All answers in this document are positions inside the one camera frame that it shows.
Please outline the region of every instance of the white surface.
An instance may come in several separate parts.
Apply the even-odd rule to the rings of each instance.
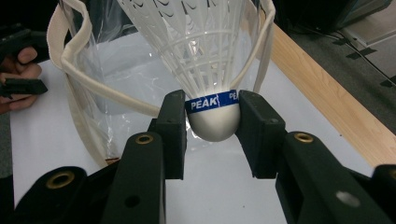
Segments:
[[[11,114],[15,200],[44,173],[66,165],[99,167],[84,149],[71,120],[63,73],[42,63],[49,92],[29,109]],[[372,168],[270,63],[261,94],[287,123],[287,131],[319,137],[345,166],[370,175]],[[188,145],[185,179],[166,182],[167,223],[286,223],[274,180],[251,177],[235,136],[220,143]]]

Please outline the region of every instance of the shuttlecock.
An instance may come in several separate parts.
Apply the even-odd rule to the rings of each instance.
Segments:
[[[239,104],[230,90],[245,0],[118,0],[188,97],[192,130],[218,142],[236,131]]]

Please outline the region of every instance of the table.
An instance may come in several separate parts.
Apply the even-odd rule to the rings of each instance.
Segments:
[[[16,202],[52,169],[74,165],[92,174],[101,168],[73,125],[63,72],[50,62],[41,65],[49,92],[11,114]],[[288,132],[319,137],[346,167],[370,175],[376,164],[396,162],[395,136],[277,27],[260,94],[286,121]],[[253,179],[236,146],[232,137],[187,149],[185,179],[166,181],[168,223],[286,223],[275,181]]]

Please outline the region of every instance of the wooden surface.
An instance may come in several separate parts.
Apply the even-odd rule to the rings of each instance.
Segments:
[[[396,163],[396,136],[275,26],[272,60],[373,167]]]

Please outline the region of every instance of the shuttlecock cork base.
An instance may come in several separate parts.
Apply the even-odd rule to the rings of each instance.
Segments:
[[[240,111],[236,91],[199,97],[185,105],[192,130],[206,141],[223,141],[238,128]]]

